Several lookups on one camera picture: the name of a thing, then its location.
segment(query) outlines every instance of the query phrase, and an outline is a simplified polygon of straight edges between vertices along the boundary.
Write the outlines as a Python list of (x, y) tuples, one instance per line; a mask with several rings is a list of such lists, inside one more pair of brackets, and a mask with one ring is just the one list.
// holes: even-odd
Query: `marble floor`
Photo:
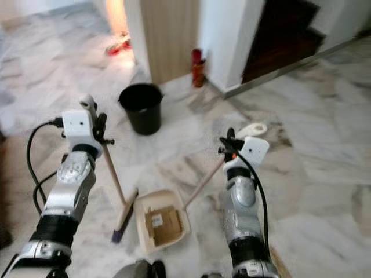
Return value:
[[(190, 76), (161, 86), (162, 127), (134, 134), (117, 104), (119, 92), (143, 81), (131, 53), (108, 58), (112, 38), (91, 6), (26, 18), (5, 30), (16, 47), (0, 67), (3, 179), (14, 243), (0, 252), (0, 271), (28, 240), (38, 215), (26, 168), (27, 136), (37, 123), (77, 107), (92, 94), (108, 114), (107, 137), (125, 193), (176, 188), (186, 199), (218, 158), (229, 127), (264, 122), (270, 150), (258, 174), (268, 202), (270, 245), (285, 265), (282, 277), (369, 277), (371, 271), (371, 38), (224, 101), (210, 86), (192, 89)], [(66, 142), (54, 128), (35, 138), (33, 163), (53, 171)], [(218, 172), (188, 209), (192, 233), (145, 254), (134, 218), (123, 241), (110, 243), (118, 200), (103, 159), (72, 247), (70, 277), (110, 278), (140, 258), (165, 261), (169, 277), (230, 277), (231, 259), (220, 223), (225, 178)], [(53, 180), (45, 185), (49, 191)]]

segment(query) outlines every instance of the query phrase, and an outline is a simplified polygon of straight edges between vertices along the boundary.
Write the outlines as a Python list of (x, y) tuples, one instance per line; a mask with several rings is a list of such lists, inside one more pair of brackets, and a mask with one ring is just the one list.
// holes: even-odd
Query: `fire extinguisher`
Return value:
[(194, 49), (192, 51), (192, 83), (196, 88), (203, 86), (205, 80), (205, 59), (202, 59), (202, 50)]

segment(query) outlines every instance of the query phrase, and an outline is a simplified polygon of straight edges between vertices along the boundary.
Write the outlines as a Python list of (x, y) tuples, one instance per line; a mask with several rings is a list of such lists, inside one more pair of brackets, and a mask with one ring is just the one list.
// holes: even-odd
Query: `black bucket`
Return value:
[(149, 83), (139, 83), (121, 92), (119, 102), (125, 109), (136, 133), (154, 134), (161, 127), (160, 89)]

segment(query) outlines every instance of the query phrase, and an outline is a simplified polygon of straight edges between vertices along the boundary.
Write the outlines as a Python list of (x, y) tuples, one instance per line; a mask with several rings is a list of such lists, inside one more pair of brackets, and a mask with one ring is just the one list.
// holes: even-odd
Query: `white marble tile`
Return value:
[[(341, 67), (354, 72), (351, 65), (342, 64)], [(312, 88), (327, 105), (333, 103), (363, 104), (369, 101), (367, 90), (363, 86), (357, 85), (348, 77), (349, 74), (342, 74), (338, 67), (332, 67), (323, 60), (304, 65), (289, 75)]]
[(309, 179), (332, 184), (362, 184), (371, 180), (371, 167), (350, 144), (295, 144)]
[(344, 79), (360, 88), (370, 88), (370, 38), (363, 38), (349, 47), (330, 54), (321, 63), (337, 71)]
[(333, 185), (331, 183), (312, 183), (303, 190), (299, 212), (311, 213), (318, 217), (352, 216), (356, 225), (345, 228), (341, 223), (332, 221), (344, 234), (356, 241), (371, 235), (371, 187), (370, 185)]
[(123, 118), (117, 100), (132, 77), (134, 62), (130, 55), (108, 59), (104, 53), (92, 50), (78, 64), (53, 54), (26, 56), (21, 60), (19, 76), (11, 75), (15, 70), (11, 65), (0, 73), (5, 90), (16, 98), (14, 111), (19, 123), (18, 130), (4, 130), (5, 133), (30, 129), (62, 111), (79, 108), (77, 99), (86, 93), (100, 104), (100, 112), (113, 112), (108, 124), (117, 125)]
[[(351, 228), (355, 237), (346, 234)], [(282, 250), (293, 277), (364, 277), (370, 269), (371, 242), (360, 237), (350, 215), (323, 219), (298, 214), (278, 222), (272, 245)]]
[(104, 52), (115, 40), (108, 23), (94, 6), (80, 5), (77, 9), (58, 9), (49, 13), (51, 28), (63, 45), (64, 53), (86, 53), (91, 49)]
[(369, 143), (371, 141), (371, 105), (339, 103), (334, 108), (334, 120), (342, 142)]
[(188, 209), (192, 233), (197, 239), (199, 250), (199, 273), (202, 275), (217, 272), (223, 277), (229, 277), (232, 272), (232, 262), (220, 214), (216, 213), (215, 209), (215, 202), (210, 196), (195, 200)]
[(2, 60), (3, 55), (8, 51), (8, 40), (3, 29), (3, 26), (0, 26), (0, 60)]
[(268, 153), (257, 173), (269, 204), (269, 225), (296, 214), (307, 179), (294, 150), (285, 148)]
[(201, 115), (203, 120), (220, 118), (234, 112), (235, 108), (208, 84), (202, 88), (193, 88), (185, 99), (181, 100), (194, 114)]
[(187, 98), (193, 90), (195, 92), (204, 90), (204, 88), (192, 88), (192, 75), (190, 74), (160, 84), (159, 87), (169, 101), (180, 101)]
[(63, 44), (56, 37), (52, 22), (40, 15), (27, 17), (6, 33), (12, 43), (12, 52), (18, 55), (58, 54), (63, 51)]
[(179, 154), (186, 155), (219, 144), (229, 127), (237, 129), (246, 125), (237, 112), (223, 118), (202, 121), (180, 104), (164, 105), (164, 117), (160, 130), (151, 136), (134, 134), (128, 121), (121, 122), (108, 134), (116, 139), (115, 155), (125, 158), (126, 166), (134, 166), (165, 159)]
[(5, 136), (17, 132), (18, 125), (14, 105), (0, 107), (0, 128)]
[(364, 165), (371, 165), (371, 144), (353, 144), (355, 149), (358, 151), (362, 157)]
[(331, 120), (309, 113), (280, 114), (285, 123), (289, 138), (294, 144), (308, 143), (340, 143), (341, 139)]
[(12, 105), (16, 101), (16, 97), (5, 86), (0, 85), (0, 108)]
[(0, 65), (1, 90), (13, 97), (22, 95), (26, 90), (21, 58), (6, 55)]
[(236, 107), (252, 111), (302, 111), (325, 108), (305, 83), (281, 76), (231, 99)]

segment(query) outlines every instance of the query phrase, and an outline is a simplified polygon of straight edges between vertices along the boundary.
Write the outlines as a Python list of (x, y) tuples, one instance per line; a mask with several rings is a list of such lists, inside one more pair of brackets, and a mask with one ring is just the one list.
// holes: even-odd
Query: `white wall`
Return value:
[(344, 9), (346, 0), (309, 0), (320, 7), (311, 23), (311, 27), (325, 35), (330, 34)]
[(310, 0), (319, 5), (311, 26), (327, 37), (320, 52), (350, 41), (371, 14), (371, 0)]
[(0, 0), (0, 21), (45, 12), (89, 0)]
[(141, 65), (144, 73), (151, 76), (140, 0), (124, 0), (124, 5), (135, 60)]
[(369, 14), (369, 18), (367, 19), (367, 21), (364, 23), (362, 27), (362, 31), (366, 31), (366, 30), (371, 30), (371, 13)]
[(264, 0), (201, 0), (199, 47), (206, 76), (221, 91), (242, 81)]
[(352, 40), (362, 29), (371, 13), (370, 0), (346, 0), (334, 27), (320, 51)]

